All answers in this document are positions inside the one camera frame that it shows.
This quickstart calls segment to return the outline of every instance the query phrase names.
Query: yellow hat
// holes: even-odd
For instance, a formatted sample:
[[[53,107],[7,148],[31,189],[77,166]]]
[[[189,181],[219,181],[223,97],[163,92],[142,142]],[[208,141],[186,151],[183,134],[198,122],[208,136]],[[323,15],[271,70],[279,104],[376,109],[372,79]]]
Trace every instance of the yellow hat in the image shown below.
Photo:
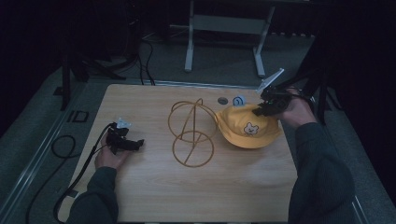
[[[258,148],[271,144],[281,129],[274,117],[256,116],[252,110],[258,105],[231,105],[216,113],[224,137],[238,147]]]

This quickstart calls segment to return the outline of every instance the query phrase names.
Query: sleeve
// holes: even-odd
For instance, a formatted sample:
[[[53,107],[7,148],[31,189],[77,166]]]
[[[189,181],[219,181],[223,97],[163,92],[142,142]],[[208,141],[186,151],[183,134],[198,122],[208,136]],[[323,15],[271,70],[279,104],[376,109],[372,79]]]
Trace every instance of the sleeve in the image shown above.
[[[320,124],[296,130],[297,180],[289,207],[289,224],[355,223],[355,186],[347,166]]]
[[[117,204],[115,179],[117,170],[101,167],[93,174],[87,191],[76,198],[66,223],[117,223],[119,207]]]

